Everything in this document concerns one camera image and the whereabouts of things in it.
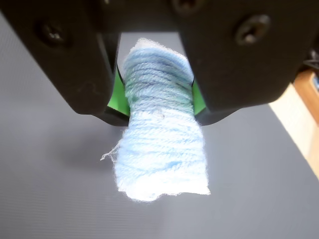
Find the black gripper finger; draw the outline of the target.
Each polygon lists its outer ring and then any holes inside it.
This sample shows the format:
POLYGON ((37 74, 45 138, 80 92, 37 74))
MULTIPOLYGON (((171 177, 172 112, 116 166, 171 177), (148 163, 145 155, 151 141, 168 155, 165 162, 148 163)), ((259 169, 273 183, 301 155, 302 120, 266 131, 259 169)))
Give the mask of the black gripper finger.
POLYGON ((311 0, 176 0, 174 10, 202 125, 278 99, 313 44, 311 0))
POLYGON ((1 12, 63 99, 80 115, 126 126, 109 106, 120 36, 103 29, 104 0, 3 0, 1 12))

